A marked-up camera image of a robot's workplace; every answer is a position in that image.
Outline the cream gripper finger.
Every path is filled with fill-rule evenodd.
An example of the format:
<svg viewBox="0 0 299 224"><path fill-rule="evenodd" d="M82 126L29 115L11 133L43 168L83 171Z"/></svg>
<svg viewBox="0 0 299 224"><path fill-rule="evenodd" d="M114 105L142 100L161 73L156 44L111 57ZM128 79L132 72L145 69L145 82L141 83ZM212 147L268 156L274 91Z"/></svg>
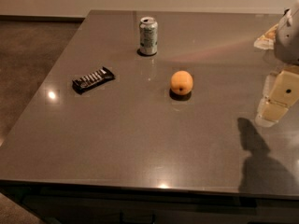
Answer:
<svg viewBox="0 0 299 224"><path fill-rule="evenodd" d="M276 105L269 101L269 94L273 88L275 75L268 75L263 85L263 97L257 108L255 122L257 125L265 128L272 127L278 121L275 116Z"/></svg>
<svg viewBox="0 0 299 224"><path fill-rule="evenodd" d="M269 94L269 101L276 105L275 116L277 121L299 100L299 73L291 70L282 70L275 75L276 80Z"/></svg>

